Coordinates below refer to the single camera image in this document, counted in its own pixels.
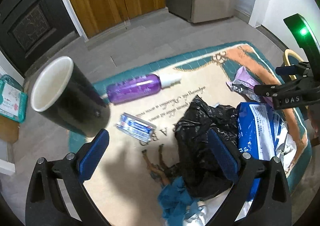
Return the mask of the person's right hand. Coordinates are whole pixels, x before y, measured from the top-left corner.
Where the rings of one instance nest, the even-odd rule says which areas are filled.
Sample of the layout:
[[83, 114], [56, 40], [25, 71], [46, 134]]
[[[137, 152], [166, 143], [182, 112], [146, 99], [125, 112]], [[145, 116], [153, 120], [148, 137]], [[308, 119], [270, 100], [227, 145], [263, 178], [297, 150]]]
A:
[[308, 117], [314, 130], [315, 138], [319, 137], [320, 105], [319, 103], [308, 106]]

